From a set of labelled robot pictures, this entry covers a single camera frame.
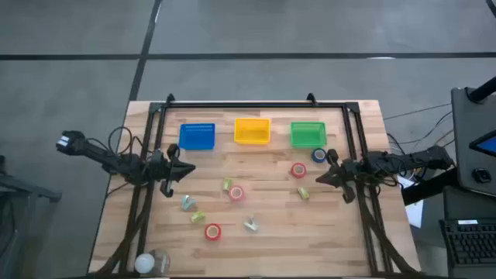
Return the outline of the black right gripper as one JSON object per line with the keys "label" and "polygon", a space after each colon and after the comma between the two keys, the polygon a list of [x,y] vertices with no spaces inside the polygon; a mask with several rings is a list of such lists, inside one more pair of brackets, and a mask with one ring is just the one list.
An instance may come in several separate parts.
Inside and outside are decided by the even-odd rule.
{"label": "black right gripper", "polygon": [[327,161],[330,168],[315,181],[320,184],[328,184],[343,191],[343,200],[349,204],[355,200],[357,195],[363,194],[363,185],[358,178],[358,163],[350,158],[345,159],[341,164],[338,162],[339,156],[335,149],[327,151]]}

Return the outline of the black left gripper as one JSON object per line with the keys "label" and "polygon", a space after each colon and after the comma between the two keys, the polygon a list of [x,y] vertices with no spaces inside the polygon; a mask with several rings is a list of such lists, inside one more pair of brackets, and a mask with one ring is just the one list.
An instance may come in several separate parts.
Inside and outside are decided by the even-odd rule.
{"label": "black left gripper", "polygon": [[171,144],[167,149],[168,160],[160,150],[155,150],[149,160],[149,176],[155,181],[161,181],[160,192],[166,198],[174,194],[172,183],[179,182],[196,168],[194,164],[179,161],[179,154],[179,146]]}

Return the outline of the blue plastic basket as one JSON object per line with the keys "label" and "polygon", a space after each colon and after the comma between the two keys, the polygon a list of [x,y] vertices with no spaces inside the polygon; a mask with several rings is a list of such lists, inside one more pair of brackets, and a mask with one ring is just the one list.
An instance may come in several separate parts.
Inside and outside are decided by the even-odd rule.
{"label": "blue plastic basket", "polygon": [[215,147],[215,123],[181,124],[179,147],[185,150],[212,150]]}

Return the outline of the green plastic basket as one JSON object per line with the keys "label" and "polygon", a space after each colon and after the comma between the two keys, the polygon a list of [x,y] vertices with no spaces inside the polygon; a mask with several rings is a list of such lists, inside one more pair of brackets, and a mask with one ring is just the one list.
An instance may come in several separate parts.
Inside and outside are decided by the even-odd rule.
{"label": "green plastic basket", "polygon": [[292,122],[291,145],[294,148],[319,148],[327,144],[324,122]]}

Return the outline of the yellow plastic basket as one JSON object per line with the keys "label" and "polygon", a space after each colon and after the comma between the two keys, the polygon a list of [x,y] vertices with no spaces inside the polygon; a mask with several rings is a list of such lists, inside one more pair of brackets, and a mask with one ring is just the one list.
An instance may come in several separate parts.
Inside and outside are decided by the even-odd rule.
{"label": "yellow plastic basket", "polygon": [[236,118],[234,141],[249,145],[268,144],[270,142],[270,119]]}

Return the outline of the white paper sheet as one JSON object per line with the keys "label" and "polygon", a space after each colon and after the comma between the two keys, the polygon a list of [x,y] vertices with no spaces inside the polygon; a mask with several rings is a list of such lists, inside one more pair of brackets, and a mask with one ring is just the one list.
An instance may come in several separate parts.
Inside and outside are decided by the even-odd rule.
{"label": "white paper sheet", "polygon": [[[398,182],[401,184],[403,188],[408,188],[414,184],[413,181],[410,181],[409,179],[404,178],[402,176],[398,176]],[[416,203],[405,206],[409,224],[418,229],[422,227],[423,204],[424,201],[421,200],[421,201],[417,201]]]}

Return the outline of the clear glass jar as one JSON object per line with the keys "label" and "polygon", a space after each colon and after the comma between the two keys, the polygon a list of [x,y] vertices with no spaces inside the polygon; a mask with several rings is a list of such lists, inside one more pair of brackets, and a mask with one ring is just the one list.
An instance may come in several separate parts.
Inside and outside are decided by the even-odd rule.
{"label": "clear glass jar", "polygon": [[171,264],[170,255],[166,250],[155,249],[150,251],[154,259],[151,273],[154,275],[167,275]]}

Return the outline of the black cart beam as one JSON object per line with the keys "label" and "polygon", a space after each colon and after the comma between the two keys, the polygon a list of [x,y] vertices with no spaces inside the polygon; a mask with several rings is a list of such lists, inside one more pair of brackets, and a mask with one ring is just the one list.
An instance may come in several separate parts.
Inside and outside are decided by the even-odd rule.
{"label": "black cart beam", "polygon": [[401,194],[404,204],[411,205],[442,193],[445,187],[456,187],[457,185],[457,169],[453,168],[419,184],[413,184],[412,186],[403,188]]}

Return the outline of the white round bulb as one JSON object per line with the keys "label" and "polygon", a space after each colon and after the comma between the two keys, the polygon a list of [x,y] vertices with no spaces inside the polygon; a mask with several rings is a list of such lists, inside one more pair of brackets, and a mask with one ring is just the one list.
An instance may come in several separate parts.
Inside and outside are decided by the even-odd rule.
{"label": "white round bulb", "polygon": [[154,265],[155,258],[149,253],[142,253],[136,258],[134,268],[140,274],[148,274],[152,271]]}

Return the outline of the grey cart top panel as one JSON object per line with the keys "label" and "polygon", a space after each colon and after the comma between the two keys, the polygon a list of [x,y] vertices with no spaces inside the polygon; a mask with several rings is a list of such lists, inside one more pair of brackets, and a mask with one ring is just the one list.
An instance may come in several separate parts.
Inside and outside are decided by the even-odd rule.
{"label": "grey cart top panel", "polygon": [[[451,91],[453,127],[455,132],[456,165],[459,184],[474,192],[496,197],[496,151],[494,155],[473,150],[470,144],[496,131],[496,94],[482,104],[467,97],[466,88]],[[479,183],[473,176],[476,169],[486,170],[491,180]]]}

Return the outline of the black round knob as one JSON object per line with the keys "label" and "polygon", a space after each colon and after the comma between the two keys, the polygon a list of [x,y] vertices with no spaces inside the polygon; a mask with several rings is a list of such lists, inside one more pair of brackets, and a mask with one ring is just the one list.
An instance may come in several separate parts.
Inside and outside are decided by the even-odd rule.
{"label": "black round knob", "polygon": [[484,168],[473,169],[471,176],[479,184],[490,183],[492,180],[490,172]]}

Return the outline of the black keyboard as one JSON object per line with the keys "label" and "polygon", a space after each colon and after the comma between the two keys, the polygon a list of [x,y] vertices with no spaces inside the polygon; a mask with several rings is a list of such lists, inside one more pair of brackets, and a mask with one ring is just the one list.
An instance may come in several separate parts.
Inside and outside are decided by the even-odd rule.
{"label": "black keyboard", "polygon": [[453,267],[496,268],[496,219],[442,219],[439,226]]}

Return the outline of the dark grey metal stand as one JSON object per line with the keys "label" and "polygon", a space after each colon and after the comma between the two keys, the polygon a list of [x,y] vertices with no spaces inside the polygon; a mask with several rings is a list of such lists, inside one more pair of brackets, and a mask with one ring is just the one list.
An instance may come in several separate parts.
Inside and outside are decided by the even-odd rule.
{"label": "dark grey metal stand", "polygon": [[62,194],[7,174],[0,155],[0,279],[12,279],[34,206],[38,198],[59,202]]}

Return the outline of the black tablet with blue screen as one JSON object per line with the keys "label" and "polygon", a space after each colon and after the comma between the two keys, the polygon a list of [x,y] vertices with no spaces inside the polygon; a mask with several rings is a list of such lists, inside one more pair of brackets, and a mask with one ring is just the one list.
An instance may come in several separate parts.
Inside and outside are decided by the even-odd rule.
{"label": "black tablet with blue screen", "polygon": [[469,148],[496,157],[496,130],[475,139],[469,144]]}

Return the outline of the black pole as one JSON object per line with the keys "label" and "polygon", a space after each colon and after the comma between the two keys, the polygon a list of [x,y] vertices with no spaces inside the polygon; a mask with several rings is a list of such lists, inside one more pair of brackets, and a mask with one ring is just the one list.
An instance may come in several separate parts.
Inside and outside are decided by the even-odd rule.
{"label": "black pole", "polygon": [[482,104],[485,99],[496,92],[496,76],[485,82],[478,88],[467,88],[466,95],[468,99],[476,104]]}

